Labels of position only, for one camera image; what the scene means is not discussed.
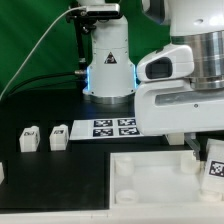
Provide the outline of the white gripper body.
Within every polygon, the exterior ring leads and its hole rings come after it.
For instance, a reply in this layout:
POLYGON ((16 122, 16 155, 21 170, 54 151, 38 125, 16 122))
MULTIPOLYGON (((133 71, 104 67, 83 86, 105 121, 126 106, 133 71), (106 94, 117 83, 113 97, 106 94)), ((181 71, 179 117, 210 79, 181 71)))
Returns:
POLYGON ((194 91, 184 79, 142 83, 134 109, 145 136, 224 130, 224 90, 194 91))

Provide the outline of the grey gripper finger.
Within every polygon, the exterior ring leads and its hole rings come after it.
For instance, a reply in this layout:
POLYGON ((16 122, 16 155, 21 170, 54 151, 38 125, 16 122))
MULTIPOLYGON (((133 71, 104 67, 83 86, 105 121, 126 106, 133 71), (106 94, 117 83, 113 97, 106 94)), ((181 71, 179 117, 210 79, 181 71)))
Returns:
POLYGON ((190 146, 190 148, 193 150, 193 155, 197 160, 200 159, 200 143, 198 142, 196 138, 195 133, 185 133, 184 134, 185 142, 190 146))

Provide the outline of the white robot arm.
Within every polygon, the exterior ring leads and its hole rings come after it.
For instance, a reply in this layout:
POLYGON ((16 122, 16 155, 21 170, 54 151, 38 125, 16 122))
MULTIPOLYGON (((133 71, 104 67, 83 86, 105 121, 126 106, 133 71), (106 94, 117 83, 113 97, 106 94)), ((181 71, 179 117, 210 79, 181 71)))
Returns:
POLYGON ((170 43, 139 61, 135 95, 144 135, 224 129, 224 0, 142 0, 159 11, 170 43))

